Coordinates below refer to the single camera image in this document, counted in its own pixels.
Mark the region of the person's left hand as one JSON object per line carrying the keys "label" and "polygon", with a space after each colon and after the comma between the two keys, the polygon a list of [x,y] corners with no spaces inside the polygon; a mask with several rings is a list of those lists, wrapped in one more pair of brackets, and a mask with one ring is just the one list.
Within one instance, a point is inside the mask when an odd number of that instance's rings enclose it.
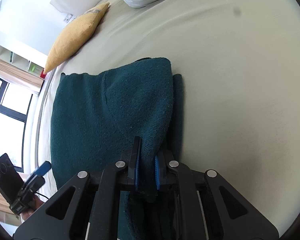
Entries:
{"label": "person's left hand", "polygon": [[21,213],[21,218],[23,221],[26,221],[34,213],[34,211],[39,209],[44,204],[44,202],[37,195],[34,196],[33,200],[34,208],[29,208]]}

